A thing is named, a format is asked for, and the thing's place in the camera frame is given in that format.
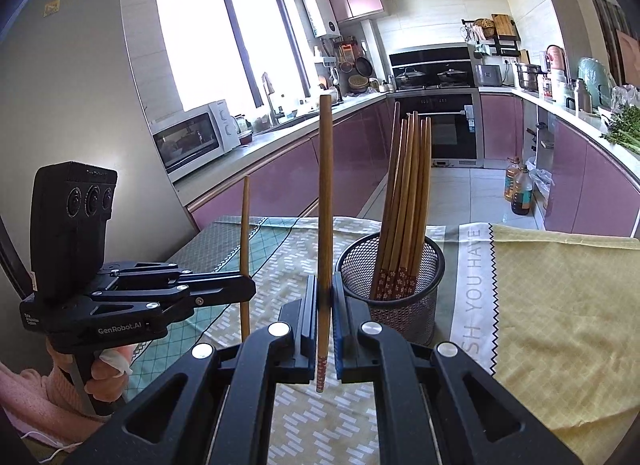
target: countertop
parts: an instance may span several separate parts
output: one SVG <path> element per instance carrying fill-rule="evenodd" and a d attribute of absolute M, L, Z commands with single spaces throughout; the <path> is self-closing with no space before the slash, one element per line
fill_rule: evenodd
<path fill-rule="evenodd" d="M 564 120 L 573 128 L 581 131 L 581 133 L 588 137 L 593 143 L 597 143 L 603 150 L 607 151 L 617 160 L 629 175 L 635 178 L 640 184 L 640 157 L 620 145 L 604 140 L 602 134 L 603 132 L 607 132 L 607 128 L 599 116 L 592 116 L 582 111 L 576 113 L 573 109 L 556 105 L 551 98 L 540 98 L 537 93 L 522 91 L 508 86 L 497 88 L 482 87 L 478 88 L 478 90 L 480 93 L 510 93 L 511 95 L 519 96 L 546 109 L 546 111 Z"/>
<path fill-rule="evenodd" d="M 369 93 L 363 96 L 346 96 L 344 102 L 332 109 L 334 122 L 347 114 L 359 111 L 386 98 L 386 93 Z M 319 128 L 319 116 L 288 128 L 265 132 L 254 136 L 248 145 L 239 145 L 220 158 L 207 163 L 191 174 L 175 182 L 180 203 L 187 206 L 225 180 L 243 171 L 251 164 L 269 156 L 293 141 L 307 136 Z"/>

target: window frame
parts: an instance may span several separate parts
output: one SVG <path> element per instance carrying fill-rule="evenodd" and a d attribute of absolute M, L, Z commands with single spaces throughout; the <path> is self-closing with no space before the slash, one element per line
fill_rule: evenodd
<path fill-rule="evenodd" d="M 234 39 L 236 40 L 236 47 L 238 48 L 238 53 L 240 54 L 242 68 L 244 69 L 244 74 L 249 84 L 249 89 L 251 91 L 252 97 L 254 98 L 255 108 L 261 108 L 264 105 L 264 101 L 262 99 L 262 95 L 260 94 L 260 88 L 258 87 L 254 70 L 251 66 L 249 51 L 247 50 L 244 43 L 244 38 L 242 37 L 242 30 L 240 29 L 238 16 L 236 15 L 236 9 L 232 0 L 223 1 L 225 3 L 226 14 L 231 24 L 231 29 L 234 34 Z M 298 42 L 296 41 L 296 36 L 293 31 L 289 13 L 287 12 L 287 7 L 284 0 L 276 0 L 276 4 L 278 6 L 278 9 L 280 10 L 280 18 L 282 19 L 282 24 L 287 34 L 289 46 L 291 48 L 291 52 L 293 53 L 293 58 L 296 63 L 296 68 L 298 70 L 298 76 L 300 77 L 300 84 L 302 85 L 303 93 L 305 95 L 305 98 L 310 98 L 311 84 L 309 83 L 309 79 L 306 74 L 305 66 L 302 60 L 302 54 L 300 53 L 300 48 L 298 47 Z"/>

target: water heater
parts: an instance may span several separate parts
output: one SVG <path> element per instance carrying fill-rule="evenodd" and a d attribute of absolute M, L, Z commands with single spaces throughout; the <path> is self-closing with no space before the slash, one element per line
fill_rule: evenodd
<path fill-rule="evenodd" d="M 314 35 L 320 37 L 340 37 L 338 23 L 329 0 L 302 0 L 306 13 L 314 29 Z"/>

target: sink faucet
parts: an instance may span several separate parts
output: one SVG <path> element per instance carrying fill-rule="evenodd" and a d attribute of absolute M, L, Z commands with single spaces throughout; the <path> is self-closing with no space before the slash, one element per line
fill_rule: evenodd
<path fill-rule="evenodd" d="M 284 116 L 283 112 L 276 112 L 273 109 L 273 102 L 271 102 L 271 95 L 275 93 L 273 90 L 273 84 L 271 84 L 271 79 L 267 72 L 262 74 L 262 87 L 264 87 L 264 93 L 267 95 L 267 102 L 269 104 L 269 114 L 271 116 L 271 124 L 278 125 L 280 123 L 280 118 Z"/>

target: camera lens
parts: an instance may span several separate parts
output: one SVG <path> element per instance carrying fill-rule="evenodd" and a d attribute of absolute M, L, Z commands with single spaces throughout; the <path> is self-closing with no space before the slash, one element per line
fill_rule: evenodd
<path fill-rule="evenodd" d="M 88 216 L 93 216 L 98 210 L 98 199 L 100 197 L 100 190 L 97 187 L 91 187 L 89 194 L 86 195 L 86 213 Z"/>
<path fill-rule="evenodd" d="M 111 193 L 111 189 L 107 189 L 102 195 L 102 208 L 107 210 L 111 207 L 111 201 L 113 201 L 113 193 Z"/>
<path fill-rule="evenodd" d="M 82 203 L 82 193 L 80 189 L 76 187 L 73 189 L 69 196 L 66 198 L 66 213 L 71 217 L 78 214 L 78 210 L 80 210 L 80 204 Z"/>

